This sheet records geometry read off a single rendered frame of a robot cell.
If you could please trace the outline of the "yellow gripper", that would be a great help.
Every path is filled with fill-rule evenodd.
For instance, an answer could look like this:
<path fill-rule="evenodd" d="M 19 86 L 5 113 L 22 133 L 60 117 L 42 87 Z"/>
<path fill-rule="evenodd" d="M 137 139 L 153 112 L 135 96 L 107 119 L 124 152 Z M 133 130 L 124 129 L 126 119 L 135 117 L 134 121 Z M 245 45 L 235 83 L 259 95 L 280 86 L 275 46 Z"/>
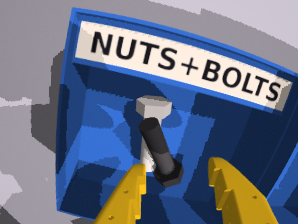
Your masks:
<path fill-rule="evenodd" d="M 226 160 L 211 157 L 208 176 L 223 224 L 278 224 L 264 195 Z M 135 164 L 92 224 L 135 224 L 140 219 L 141 194 L 146 194 L 146 166 Z"/>

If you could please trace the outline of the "grey hex bolt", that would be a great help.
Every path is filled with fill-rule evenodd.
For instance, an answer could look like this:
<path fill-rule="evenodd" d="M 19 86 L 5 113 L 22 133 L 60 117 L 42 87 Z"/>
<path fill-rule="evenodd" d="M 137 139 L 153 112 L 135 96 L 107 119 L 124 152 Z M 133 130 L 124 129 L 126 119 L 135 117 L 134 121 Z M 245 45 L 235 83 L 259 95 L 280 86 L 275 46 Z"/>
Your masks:
<path fill-rule="evenodd" d="M 158 119 L 160 126 L 161 121 L 171 114 L 172 102 L 161 96 L 145 95 L 136 100 L 136 111 L 143 116 L 143 120 L 150 117 Z M 140 164 L 145 164 L 146 172 L 155 170 L 156 163 L 142 137 Z"/>

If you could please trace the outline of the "black hex-head bolt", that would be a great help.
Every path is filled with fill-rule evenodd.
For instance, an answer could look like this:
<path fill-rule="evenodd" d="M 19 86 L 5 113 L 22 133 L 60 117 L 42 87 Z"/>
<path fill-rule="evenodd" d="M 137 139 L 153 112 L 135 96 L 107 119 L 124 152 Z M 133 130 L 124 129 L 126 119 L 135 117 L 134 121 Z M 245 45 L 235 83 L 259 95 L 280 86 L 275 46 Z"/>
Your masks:
<path fill-rule="evenodd" d="M 150 117 L 142 120 L 139 130 L 156 163 L 155 179 L 165 188 L 180 184 L 183 165 L 171 156 L 158 119 Z"/>

